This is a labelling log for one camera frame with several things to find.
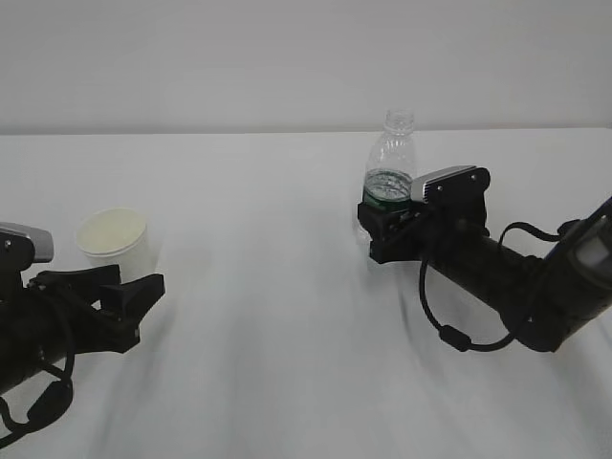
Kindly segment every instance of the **white cup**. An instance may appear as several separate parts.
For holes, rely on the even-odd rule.
[[[81,223],[76,244],[92,266],[119,265],[121,282],[153,273],[146,219],[131,208],[109,208]]]

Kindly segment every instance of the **clear plastic bottle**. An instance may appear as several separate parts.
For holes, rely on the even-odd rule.
[[[389,110],[384,132],[372,146],[363,179],[363,201],[382,210],[402,210],[408,207],[410,185],[416,175],[416,156],[412,132],[414,114],[411,110]],[[360,242],[370,237],[358,225]]]

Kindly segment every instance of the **white tabletop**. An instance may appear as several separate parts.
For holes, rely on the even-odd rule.
[[[115,206],[147,215],[167,294],[125,356],[79,356],[55,425],[0,457],[604,458],[612,312],[555,354],[461,354],[416,300],[413,264],[367,263],[353,230],[374,133],[1,137],[1,220],[73,234]],[[420,172],[492,174],[489,228],[554,231],[610,195],[612,130],[416,134]],[[520,234],[508,244],[544,254]],[[46,269],[36,266],[30,273]],[[496,314],[432,273],[443,321],[494,339]],[[407,330],[401,305],[406,308]],[[23,416],[38,377],[7,394]]]

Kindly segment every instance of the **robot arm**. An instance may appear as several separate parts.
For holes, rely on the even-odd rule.
[[[160,274],[121,285],[117,265],[42,272],[24,287],[21,272],[51,261],[53,253],[47,231],[0,224],[0,395],[40,371],[57,378],[30,408],[27,423],[17,423],[0,397],[0,417],[11,432],[0,438],[0,449],[61,417],[73,399],[75,355],[134,347],[141,320],[164,294]],[[54,363],[62,358],[59,369]]]
[[[408,210],[359,204],[360,222],[372,236],[370,257],[379,263],[421,260],[419,293],[427,318],[458,350],[488,352],[518,339],[536,351],[554,352],[612,304],[612,197],[590,217],[561,225],[558,235],[522,222],[510,225],[507,230],[558,241],[540,259],[490,239],[484,201],[489,184],[487,169],[456,166],[417,178]],[[479,344],[440,324],[426,300],[428,266],[494,308],[508,335]]]

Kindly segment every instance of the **cup rim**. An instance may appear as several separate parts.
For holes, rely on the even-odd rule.
[[[140,229],[140,232],[138,234],[138,236],[136,236],[134,238],[134,240],[132,240],[131,242],[118,247],[116,249],[113,249],[111,251],[90,251],[87,250],[83,247],[83,245],[81,244],[82,241],[80,241],[80,235],[81,232],[83,231],[83,229],[85,228],[85,226],[88,223],[91,223],[92,220],[95,220],[96,218],[99,218],[100,215],[106,214],[106,213],[110,213],[113,211],[117,211],[117,210],[122,210],[122,211],[129,211],[132,215],[136,216],[137,218],[139,218],[141,221],[139,222],[140,224],[142,224],[142,228]],[[91,257],[95,257],[95,258],[108,258],[111,256],[116,256],[116,255],[121,255],[122,253],[125,253],[127,251],[129,251],[130,249],[133,249],[135,246],[137,246],[142,239],[144,238],[144,236],[146,235],[146,230],[147,230],[148,224],[146,222],[146,218],[144,217],[144,215],[142,215],[140,212],[136,211],[133,208],[125,208],[125,207],[118,207],[118,208],[105,208],[103,210],[99,210],[96,213],[93,213],[92,215],[90,215],[89,217],[84,218],[83,220],[81,220],[80,224],[78,225],[78,228],[75,231],[75,243],[76,246],[83,252],[85,253],[87,256],[91,256]]]

